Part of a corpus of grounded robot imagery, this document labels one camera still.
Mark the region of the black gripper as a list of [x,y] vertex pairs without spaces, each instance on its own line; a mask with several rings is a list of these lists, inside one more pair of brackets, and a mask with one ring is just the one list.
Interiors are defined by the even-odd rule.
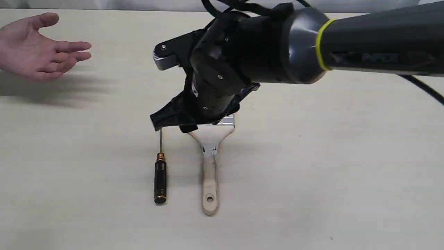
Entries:
[[163,108],[150,115],[154,130],[164,127],[178,126],[182,133],[190,133],[198,129],[198,125],[217,124],[225,116],[235,114],[240,109],[241,101],[251,92],[260,87],[260,83],[252,83],[238,94],[228,98],[228,103],[222,104],[222,111],[215,111],[210,106],[198,104],[198,93],[195,93],[195,76],[187,75],[184,90],[171,99]]

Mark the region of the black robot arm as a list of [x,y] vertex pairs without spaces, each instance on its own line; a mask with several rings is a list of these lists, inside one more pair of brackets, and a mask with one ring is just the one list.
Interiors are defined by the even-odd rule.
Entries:
[[330,70],[398,75],[443,103],[417,79],[444,74],[442,1],[344,19],[330,19],[304,0],[302,9],[291,2],[223,3],[227,9],[219,11],[203,0],[211,22],[155,46],[159,70],[178,66],[186,74],[183,91],[151,114],[155,131],[216,125],[261,83],[313,84]]

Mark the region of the open human hand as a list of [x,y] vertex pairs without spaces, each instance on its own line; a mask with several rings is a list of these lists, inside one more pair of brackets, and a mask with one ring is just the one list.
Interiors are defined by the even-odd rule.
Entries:
[[91,58],[92,45],[85,41],[56,41],[40,33],[56,25],[57,13],[46,12],[18,19],[0,30],[0,67],[33,81],[61,78],[78,62]]

